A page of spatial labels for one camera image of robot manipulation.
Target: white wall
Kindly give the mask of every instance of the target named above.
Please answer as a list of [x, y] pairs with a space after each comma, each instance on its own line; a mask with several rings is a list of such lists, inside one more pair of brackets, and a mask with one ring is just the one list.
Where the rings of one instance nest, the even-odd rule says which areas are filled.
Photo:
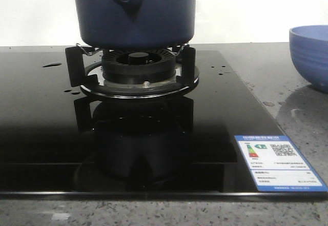
[[[328, 24], [328, 0], [197, 0], [191, 43], [285, 42], [310, 24]], [[74, 0], [0, 0], [0, 46], [76, 42]]]

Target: gas stove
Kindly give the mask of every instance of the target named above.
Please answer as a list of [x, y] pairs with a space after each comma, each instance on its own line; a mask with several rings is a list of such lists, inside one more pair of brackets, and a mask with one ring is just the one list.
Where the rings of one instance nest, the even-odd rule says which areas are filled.
[[[153, 51], [71, 49], [68, 66], [64, 51], [0, 54], [1, 198], [327, 199], [325, 189], [258, 185], [238, 138], [285, 134], [220, 53], [197, 51], [192, 77], [182, 59], [163, 87], [138, 76], [108, 82], [103, 73], [103, 63], [120, 56], [148, 64]], [[248, 152], [259, 153], [250, 145]]]

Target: black glass cooktop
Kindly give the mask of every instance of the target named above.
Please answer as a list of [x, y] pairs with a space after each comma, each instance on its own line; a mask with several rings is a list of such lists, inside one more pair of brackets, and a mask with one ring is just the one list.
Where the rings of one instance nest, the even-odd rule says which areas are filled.
[[2, 198], [327, 198], [257, 190], [234, 136], [284, 133], [218, 52], [197, 51], [192, 92], [133, 101], [71, 88], [64, 51], [0, 58]]

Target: gas burner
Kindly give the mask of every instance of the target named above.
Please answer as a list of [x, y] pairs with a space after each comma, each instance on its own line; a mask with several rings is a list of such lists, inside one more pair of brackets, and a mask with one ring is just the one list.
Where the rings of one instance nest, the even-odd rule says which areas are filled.
[[95, 54], [94, 48], [67, 48], [66, 58], [71, 86], [80, 86], [86, 94], [106, 98], [153, 98], [186, 94], [198, 84], [196, 50], [186, 46], [171, 50], [109, 51], [101, 62], [84, 68], [83, 54]]

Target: blue ceramic pot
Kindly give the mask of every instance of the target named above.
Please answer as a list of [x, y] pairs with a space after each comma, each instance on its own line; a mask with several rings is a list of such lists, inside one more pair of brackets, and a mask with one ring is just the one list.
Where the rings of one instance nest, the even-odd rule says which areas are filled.
[[187, 43], [195, 0], [75, 0], [82, 40], [106, 49], [144, 50]]
[[312, 85], [328, 93], [328, 25], [290, 29], [293, 64]]

